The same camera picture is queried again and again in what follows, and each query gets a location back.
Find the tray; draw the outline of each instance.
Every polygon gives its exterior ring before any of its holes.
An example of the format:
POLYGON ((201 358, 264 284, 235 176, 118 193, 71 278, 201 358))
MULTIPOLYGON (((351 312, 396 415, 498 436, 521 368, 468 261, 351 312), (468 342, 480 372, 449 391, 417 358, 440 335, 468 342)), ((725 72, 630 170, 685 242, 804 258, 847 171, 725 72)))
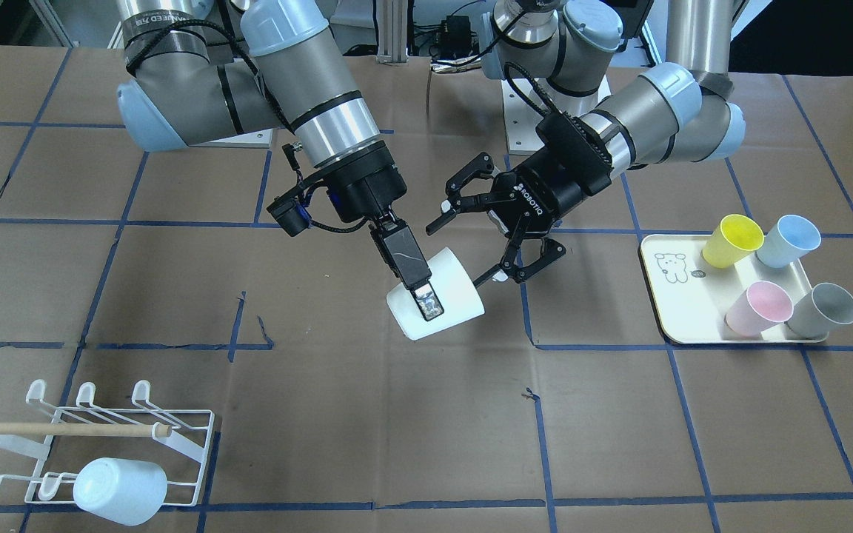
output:
POLYGON ((804 338, 785 324, 742 337, 725 321, 726 311, 750 284, 767 280, 786 290, 797 303, 812 289, 796 261, 784 269, 770 269, 745 257, 728 269, 717 269, 702 258, 708 235, 647 235, 640 243, 640 260, 663 333, 682 344, 751 344, 821 342, 804 338))

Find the blue cup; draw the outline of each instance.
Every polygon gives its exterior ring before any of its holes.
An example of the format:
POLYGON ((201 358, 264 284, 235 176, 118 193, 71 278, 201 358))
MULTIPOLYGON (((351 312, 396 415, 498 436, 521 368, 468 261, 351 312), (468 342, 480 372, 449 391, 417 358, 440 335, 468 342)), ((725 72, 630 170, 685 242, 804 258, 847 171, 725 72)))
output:
POLYGON ((822 234, 808 218, 785 215, 766 235, 765 243, 755 253, 766 267, 781 269, 806 253, 817 249, 822 243, 822 234))

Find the bear drawing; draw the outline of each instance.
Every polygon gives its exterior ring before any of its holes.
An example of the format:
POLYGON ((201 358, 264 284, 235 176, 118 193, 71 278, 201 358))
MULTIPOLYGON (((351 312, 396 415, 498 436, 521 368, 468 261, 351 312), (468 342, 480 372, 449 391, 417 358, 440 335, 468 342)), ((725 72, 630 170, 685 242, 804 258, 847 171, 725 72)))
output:
POLYGON ((686 274, 685 253, 655 253, 654 257, 657 258, 657 266, 671 284, 684 284, 689 279, 686 274))

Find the yellow cup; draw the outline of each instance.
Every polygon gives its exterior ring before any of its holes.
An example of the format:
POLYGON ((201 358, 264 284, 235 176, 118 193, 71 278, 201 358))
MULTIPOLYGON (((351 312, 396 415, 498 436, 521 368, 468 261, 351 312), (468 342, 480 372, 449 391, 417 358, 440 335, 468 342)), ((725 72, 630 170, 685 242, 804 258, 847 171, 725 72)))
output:
POLYGON ((725 269, 758 250, 765 241, 762 227, 743 215, 726 215, 703 247, 703 259, 725 269))

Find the white cup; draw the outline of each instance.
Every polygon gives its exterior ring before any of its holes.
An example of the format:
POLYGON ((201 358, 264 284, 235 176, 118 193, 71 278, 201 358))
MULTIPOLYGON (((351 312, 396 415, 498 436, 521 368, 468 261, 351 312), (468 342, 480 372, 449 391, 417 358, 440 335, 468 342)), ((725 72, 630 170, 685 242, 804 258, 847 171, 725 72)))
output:
POLYGON ((853 296, 837 284, 817 284, 795 304, 795 313, 786 324, 802 337, 823 337, 853 324, 853 296))
POLYGON ((74 503, 82 510, 125 526, 138 526, 163 505, 167 475, 156 463, 102 457, 81 469, 73 492, 74 503))
POLYGON ((822 234, 808 218, 785 215, 769 230, 762 247, 755 253, 762 264, 771 269, 781 269, 806 253, 817 249, 822 234))
POLYGON ((387 295, 387 304, 393 318, 411 341, 462 324, 485 312, 483 300, 469 279, 469 274, 448 247, 434 255, 426 264, 433 274, 429 282, 440 299, 443 314, 431 321, 425 321, 420 307, 417 307, 404 284, 393 287, 387 295))

